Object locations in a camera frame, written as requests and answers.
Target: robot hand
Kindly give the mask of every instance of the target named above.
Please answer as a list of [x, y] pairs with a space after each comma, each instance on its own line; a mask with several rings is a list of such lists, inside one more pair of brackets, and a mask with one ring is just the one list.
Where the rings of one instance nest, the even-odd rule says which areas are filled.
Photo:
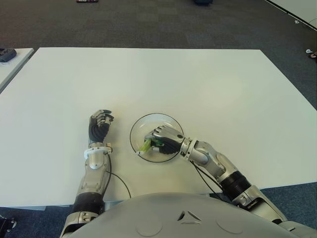
[[90, 143], [103, 142], [113, 121], [110, 113], [109, 110], [98, 110], [90, 117], [88, 130]]
[[162, 125], [145, 136], [151, 145], [158, 145], [163, 154], [180, 151], [180, 155], [204, 167], [216, 180], [233, 204], [276, 223], [287, 219], [274, 204], [254, 185], [251, 185], [223, 154], [210, 144], [186, 138], [183, 133]]
[[185, 137], [182, 132], [172, 127], [162, 125], [146, 135], [145, 140], [147, 139], [161, 142], [161, 146], [158, 147], [161, 153], [173, 154], [180, 151]]

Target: silver arm segment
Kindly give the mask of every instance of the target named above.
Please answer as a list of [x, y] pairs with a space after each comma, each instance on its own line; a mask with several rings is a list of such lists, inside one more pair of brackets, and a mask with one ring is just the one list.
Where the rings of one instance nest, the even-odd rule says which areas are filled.
[[104, 144], [113, 117], [111, 111], [99, 110], [90, 117], [89, 146], [84, 152], [85, 175], [82, 178], [72, 212], [67, 216], [60, 238], [89, 223], [104, 210], [103, 197], [110, 174], [107, 173], [111, 145]]
[[251, 185], [227, 157], [217, 152], [210, 144], [185, 138], [181, 132], [168, 126], [160, 126], [150, 135], [163, 142], [166, 139], [178, 138], [175, 142], [179, 146], [180, 154], [204, 167], [236, 206], [275, 223], [287, 221], [283, 213], [255, 185]]

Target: wire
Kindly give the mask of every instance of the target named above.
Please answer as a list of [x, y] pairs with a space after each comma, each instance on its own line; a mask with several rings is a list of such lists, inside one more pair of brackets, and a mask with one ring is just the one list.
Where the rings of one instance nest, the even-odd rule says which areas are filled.
[[116, 176], [118, 179], [120, 179], [121, 180], [121, 182], [124, 184], [124, 186], [125, 186], [125, 188], [127, 189], [127, 191], [128, 191], [128, 193], [129, 193], [129, 197], [131, 198], [131, 193], [130, 193], [130, 190], [129, 190], [129, 188], [128, 188], [128, 186], [127, 186], [127, 184], [123, 181], [123, 179], [122, 178], [120, 178], [118, 175], [116, 175], [115, 173], [111, 173], [113, 176]]
[[107, 181], [107, 184], [105, 186], [105, 191], [103, 193], [103, 196], [105, 195], [105, 192], [109, 186], [109, 182], [110, 182], [110, 179], [111, 179], [111, 175], [112, 175], [112, 164], [111, 164], [111, 158], [110, 158], [110, 155], [108, 154], [108, 159], [109, 159], [109, 168], [110, 168], [110, 171], [108, 172], [109, 173], [109, 177], [108, 177], [108, 181]]
[[314, 21], [314, 20], [316, 20], [317, 19], [317, 17], [316, 18], [314, 18], [313, 20], [311, 20], [310, 22], [308, 22], [309, 24], [312, 22], [312, 21]]
[[109, 173], [109, 177], [108, 177], [108, 181], [107, 181], [107, 184], [106, 184], [106, 187], [105, 187], [105, 192], [106, 192], [106, 189], [108, 188], [109, 186], [109, 182], [110, 182], [110, 179], [111, 179], [111, 175], [113, 176], [116, 176], [118, 179], [121, 180], [121, 182], [124, 184], [125, 188], [127, 189], [128, 193], [129, 193], [129, 197], [131, 198], [131, 193], [130, 193], [130, 190], [127, 186], [127, 184], [123, 181], [122, 178], [120, 178], [118, 175], [116, 175], [115, 173], [112, 172], [112, 164], [111, 164], [111, 158], [110, 158], [110, 155], [108, 154], [108, 158], [109, 158], [109, 168], [110, 168], [110, 171], [107, 171], [107, 173]]
[[195, 163], [194, 163], [193, 161], [191, 161], [190, 163], [192, 163], [193, 166], [195, 166], [195, 168], [196, 168], [197, 170], [199, 170], [199, 171], [202, 172], [204, 175], [206, 175], [211, 181], [214, 182], [214, 184], [216, 184], [216, 185], [221, 189], [221, 191], [223, 191], [223, 189], [222, 189], [222, 187], [219, 185], [219, 183], [217, 183], [217, 181], [214, 180], [209, 174], [207, 174], [205, 171], [203, 171], [201, 168], [199, 168], [197, 165], [195, 165]]
[[205, 184], [207, 185], [207, 187], [221, 200], [224, 202], [224, 200], [209, 186], [209, 184], [206, 182], [206, 180], [204, 179], [204, 177], [202, 176], [202, 174], [199, 172], [199, 168], [194, 164], [193, 161], [191, 161], [190, 163], [192, 163], [192, 165], [195, 167], [197, 173], [199, 174], [199, 176], [202, 178], [202, 180], [205, 182]]

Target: white table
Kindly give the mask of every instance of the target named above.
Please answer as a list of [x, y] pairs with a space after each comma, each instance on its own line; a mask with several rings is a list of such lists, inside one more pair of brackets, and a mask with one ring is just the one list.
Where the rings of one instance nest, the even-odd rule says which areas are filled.
[[32, 48], [15, 49], [16, 57], [6, 63], [0, 63], [0, 93], [15, 76], [15, 74], [27, 62], [29, 56], [34, 51]]
[[[184, 159], [134, 154], [130, 129], [154, 112], [260, 188], [317, 178], [316, 110], [259, 50], [40, 48], [0, 94], [0, 206], [72, 204], [98, 109], [113, 111], [113, 171], [133, 196], [208, 191]], [[125, 198], [111, 179], [105, 200]]]

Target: gray carpet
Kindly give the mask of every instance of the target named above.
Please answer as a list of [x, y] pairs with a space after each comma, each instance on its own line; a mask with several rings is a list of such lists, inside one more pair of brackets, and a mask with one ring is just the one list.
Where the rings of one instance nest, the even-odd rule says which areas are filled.
[[[316, 61], [305, 54], [317, 33], [264, 0], [1, 0], [0, 46], [260, 49], [317, 108]], [[263, 192], [288, 219], [317, 228], [316, 183]], [[18, 219], [8, 238], [57, 238], [68, 212], [0, 208]]]

